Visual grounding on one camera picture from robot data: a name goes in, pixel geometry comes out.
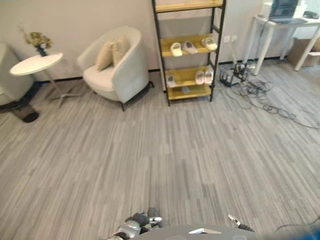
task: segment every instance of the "white armchair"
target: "white armchair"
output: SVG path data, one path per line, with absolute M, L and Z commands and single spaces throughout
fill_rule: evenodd
M 31 88 L 31 76 L 13 76 L 10 69 L 20 60 L 4 43 L 0 42 L 0 106 L 18 101 Z
M 102 71 L 95 67 L 96 59 L 103 44 L 125 35 L 130 49 L 116 65 Z M 124 104 L 149 84 L 149 75 L 141 33 L 132 27 L 113 29 L 92 43 L 77 59 L 83 70 L 83 79 L 97 94 Z

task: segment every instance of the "desk leg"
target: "desk leg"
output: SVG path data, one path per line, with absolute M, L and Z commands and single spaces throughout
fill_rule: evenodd
M 243 58 L 243 63 L 246 64 L 249 58 L 249 55 L 251 53 L 251 49 L 252 49 L 252 45 L 254 44 L 254 39 L 255 39 L 255 34 L 256 34 L 256 19 L 253 18 L 253 24 L 252 24 L 252 28 L 251 28 L 251 33 L 250 33 L 250 37 L 248 40 L 248 47 L 247 50 L 245 52 L 244 58 Z
M 306 46 L 304 52 L 302 53 L 298 63 L 296 64 L 294 70 L 295 71 L 299 71 L 302 64 L 304 63 L 304 61 L 306 60 L 308 54 L 310 53 L 312 47 L 315 45 L 315 42 L 317 40 L 317 38 L 320 36 L 320 26 L 317 27 L 317 29 L 315 30 L 313 37 L 311 38 L 309 44 Z
M 293 38 L 296 30 L 297 30 L 296 27 L 293 27 L 292 29 L 290 29 L 291 33 L 287 35 L 287 39 L 284 41 L 283 51 L 281 53 L 280 60 L 285 59 L 285 55 L 286 55 L 288 48 L 289 48 L 289 45 L 290 45 L 290 40 Z
M 272 36 L 274 34 L 274 31 L 275 31 L 275 28 L 273 26 L 268 27 L 268 29 L 269 29 L 269 31 L 268 31 L 268 34 L 266 36 L 266 40 L 265 40 L 263 48 L 261 50 L 261 53 L 260 53 L 260 56 L 259 56 L 259 60 L 258 60 L 258 62 L 256 64 L 256 67 L 255 67 L 253 75 L 258 75 L 259 70 L 261 68 L 261 65 L 262 65 L 262 63 L 263 63 L 263 61 L 265 59 L 265 56 L 266 56 L 268 47 L 270 45 Z

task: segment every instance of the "wall outlet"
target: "wall outlet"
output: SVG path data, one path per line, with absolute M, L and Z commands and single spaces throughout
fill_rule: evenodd
M 229 43 L 230 42 L 230 36 L 224 36 L 224 43 Z
M 238 36 L 237 36 L 237 35 L 233 35 L 233 36 L 231 37 L 231 42 L 234 43 L 234 42 L 237 41 L 237 39 L 238 39 Z

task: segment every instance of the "dried flower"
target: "dried flower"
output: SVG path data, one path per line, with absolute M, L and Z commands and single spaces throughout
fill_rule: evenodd
M 26 42 L 26 44 L 31 44 L 34 47 L 43 45 L 44 48 L 46 48 L 46 49 L 51 48 L 51 46 L 53 44 L 52 40 L 50 38 L 48 38 L 47 36 L 42 35 L 41 32 L 33 31 L 33 32 L 30 32 L 29 34 L 27 34 L 27 33 L 25 33 L 25 30 L 23 27 L 19 26 L 18 28 L 21 32 L 23 32 L 23 38 L 24 38 L 24 41 Z

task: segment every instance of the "cardboard box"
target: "cardboard box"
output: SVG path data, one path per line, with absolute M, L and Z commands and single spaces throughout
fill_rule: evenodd
M 294 38 L 293 47 L 288 54 L 288 61 L 296 66 L 302 53 L 306 49 L 310 39 L 298 39 Z M 318 39 L 310 52 L 320 52 L 320 39 Z M 313 67 L 320 61 L 320 56 L 310 56 L 308 55 L 302 64 L 302 67 Z

